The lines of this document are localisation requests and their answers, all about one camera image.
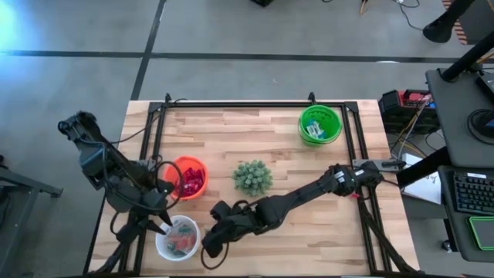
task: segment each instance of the black pole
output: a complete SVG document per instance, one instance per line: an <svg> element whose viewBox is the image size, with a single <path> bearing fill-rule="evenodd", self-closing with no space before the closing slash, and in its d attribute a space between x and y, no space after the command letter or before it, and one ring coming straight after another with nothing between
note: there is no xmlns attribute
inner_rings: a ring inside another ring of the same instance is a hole
<svg viewBox="0 0 494 278"><path fill-rule="evenodd" d="M455 22L463 15L475 0L456 0L448 10L431 24L425 26L424 37L432 42L444 43L449 41Z"/></svg>
<svg viewBox="0 0 494 278"><path fill-rule="evenodd" d="M456 63L452 64L447 70L445 70L441 76L443 80L453 81L460 73L472 66L477 60L482 58L489 50L494 47L494 31L488 34L484 39L477 43L472 49L470 49L462 58Z"/></svg>

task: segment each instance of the wooden tabletop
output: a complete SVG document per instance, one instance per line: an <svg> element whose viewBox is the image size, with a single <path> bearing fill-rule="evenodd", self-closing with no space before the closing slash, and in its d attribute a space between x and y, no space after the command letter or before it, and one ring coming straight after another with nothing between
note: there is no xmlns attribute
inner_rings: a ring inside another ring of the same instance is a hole
<svg viewBox="0 0 494 278"><path fill-rule="evenodd" d="M122 138L145 125L148 101L131 101L123 125ZM358 100L360 118L370 158L390 157L387 138L376 100ZM263 160L272 170L274 183L270 195L284 195L314 181L328 166L349 164L344 132L331 144L311 148L303 144L297 130L302 108L171 108L166 113L160 154L166 160L182 155L201 159L208 167L209 183L199 199L181 202L170 215L194 219L201 236L215 220L210 209L220 200L232 205L246 198L234 189L230 178L240 161ZM351 132L358 150L357 134L350 115ZM152 129L148 157L151 156L156 127ZM143 135L119 145L129 159L138 159ZM393 175L388 179L395 180ZM415 269L418 261L398 187L381 183L377 196L386 236L396 250ZM90 270L95 270L117 247L109 224L114 210L105 204L96 237ZM115 228L127 221L119 215ZM377 240L373 238L378 268L382 270ZM364 241L357 202L329 194L288 214L283 225L260 236L248 235L230 244L228 258L216 270L201 265L200 249L189 260L169 262L160 257L155 233L148 232L142 261L142 275L342 275L368 274ZM130 254L133 262L134 253ZM206 259L215 265L222 257Z"/></svg>

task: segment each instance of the keyboard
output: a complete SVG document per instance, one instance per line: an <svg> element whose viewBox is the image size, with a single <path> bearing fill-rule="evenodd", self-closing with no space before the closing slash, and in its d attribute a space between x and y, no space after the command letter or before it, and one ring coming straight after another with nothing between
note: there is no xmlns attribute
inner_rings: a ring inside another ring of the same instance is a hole
<svg viewBox="0 0 494 278"><path fill-rule="evenodd" d="M494 215L494 177L455 171L456 210Z"/></svg>

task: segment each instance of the small cactus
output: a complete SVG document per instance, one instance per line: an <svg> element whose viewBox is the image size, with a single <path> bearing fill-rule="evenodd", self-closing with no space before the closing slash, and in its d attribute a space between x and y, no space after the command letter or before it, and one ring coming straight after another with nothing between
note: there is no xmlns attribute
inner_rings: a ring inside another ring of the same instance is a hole
<svg viewBox="0 0 494 278"><path fill-rule="evenodd" d="M243 162L233 171L235 189L250 197L259 197L272 185L271 170L262 161Z"/></svg>

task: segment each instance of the concrete floor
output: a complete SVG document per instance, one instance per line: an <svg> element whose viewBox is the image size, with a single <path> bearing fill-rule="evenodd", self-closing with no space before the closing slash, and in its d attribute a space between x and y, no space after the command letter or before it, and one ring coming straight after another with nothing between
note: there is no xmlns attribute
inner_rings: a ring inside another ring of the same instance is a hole
<svg viewBox="0 0 494 278"><path fill-rule="evenodd" d="M0 0L0 49L140 52L159 0ZM453 37L435 44L409 28L397 4L360 0L168 0L154 52L328 56L458 57L470 46ZM441 0L407 10L424 26L444 12ZM103 134L120 136L139 58L0 55L0 154L12 170L64 188L41 196L15 258L14 273L72 276L83 271L102 200L83 177L77 149L56 129L78 110L96 114ZM140 100L166 93L189 99L377 99L393 89L424 89L425 70L448 64L269 60L152 59ZM431 152L421 139L416 143ZM440 147L441 138L430 142ZM421 269L489 275L494 265L468 263L438 248L442 221L409 219Z"/></svg>

